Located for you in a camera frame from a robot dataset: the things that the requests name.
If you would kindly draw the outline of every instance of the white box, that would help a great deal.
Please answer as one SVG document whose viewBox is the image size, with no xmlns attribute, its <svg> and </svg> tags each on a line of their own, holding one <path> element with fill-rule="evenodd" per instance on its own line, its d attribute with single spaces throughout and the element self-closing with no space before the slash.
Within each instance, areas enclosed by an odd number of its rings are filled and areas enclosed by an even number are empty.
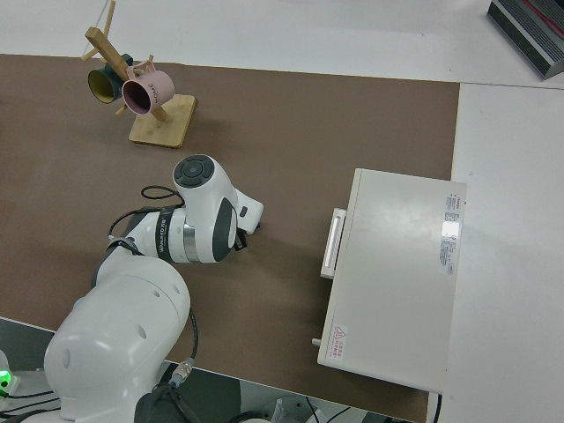
<svg viewBox="0 0 564 423">
<path fill-rule="evenodd" d="M 318 363 L 442 393 L 465 194 L 356 169 Z"/>
</svg>

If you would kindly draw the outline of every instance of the green mug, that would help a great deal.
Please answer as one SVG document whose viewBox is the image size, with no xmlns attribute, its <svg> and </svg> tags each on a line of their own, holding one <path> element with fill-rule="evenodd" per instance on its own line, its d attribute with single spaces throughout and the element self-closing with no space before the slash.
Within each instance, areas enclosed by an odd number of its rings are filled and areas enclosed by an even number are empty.
<svg viewBox="0 0 564 423">
<path fill-rule="evenodd" d="M 122 55 L 122 57 L 128 66 L 133 64 L 133 58 L 130 55 Z M 109 104 L 122 97 L 123 81 L 109 64 L 88 73 L 88 86 L 94 97 L 102 103 Z"/>
</svg>

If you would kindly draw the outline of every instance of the white table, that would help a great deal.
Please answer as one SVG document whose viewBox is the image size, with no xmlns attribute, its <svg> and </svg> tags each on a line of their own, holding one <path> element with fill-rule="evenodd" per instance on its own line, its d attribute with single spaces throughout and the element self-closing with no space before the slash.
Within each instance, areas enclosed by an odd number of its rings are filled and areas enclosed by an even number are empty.
<svg viewBox="0 0 564 423">
<path fill-rule="evenodd" d="M 80 56 L 104 3 L 4 0 L 0 53 Z M 452 179 L 468 204 L 441 421 L 561 421 L 564 75 L 541 81 L 488 4 L 119 0 L 110 39 L 161 62 L 463 82 Z"/>
</svg>

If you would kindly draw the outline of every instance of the mug handle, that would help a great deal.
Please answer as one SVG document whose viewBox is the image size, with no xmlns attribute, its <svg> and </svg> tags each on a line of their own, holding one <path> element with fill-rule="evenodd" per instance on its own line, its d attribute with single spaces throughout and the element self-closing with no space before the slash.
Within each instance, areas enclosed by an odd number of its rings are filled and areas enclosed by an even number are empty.
<svg viewBox="0 0 564 423">
<path fill-rule="evenodd" d="M 155 65 L 152 61 L 150 60 L 144 60 L 143 62 L 139 62 L 138 64 L 134 64 L 133 66 L 128 66 L 127 68 L 127 76 L 130 79 L 137 79 L 137 75 L 135 74 L 134 70 L 136 68 L 140 68 L 142 66 L 147 66 L 147 68 L 149 68 L 150 72 L 155 72 Z"/>
</svg>

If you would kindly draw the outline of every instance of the green light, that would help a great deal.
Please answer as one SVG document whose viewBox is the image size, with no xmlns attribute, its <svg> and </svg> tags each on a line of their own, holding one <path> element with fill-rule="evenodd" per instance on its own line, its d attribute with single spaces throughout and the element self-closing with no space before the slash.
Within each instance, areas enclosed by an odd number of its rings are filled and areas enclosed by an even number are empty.
<svg viewBox="0 0 564 423">
<path fill-rule="evenodd" d="M 8 370 L 0 370 L 0 387 L 5 388 L 11 382 L 11 374 Z"/>
</svg>

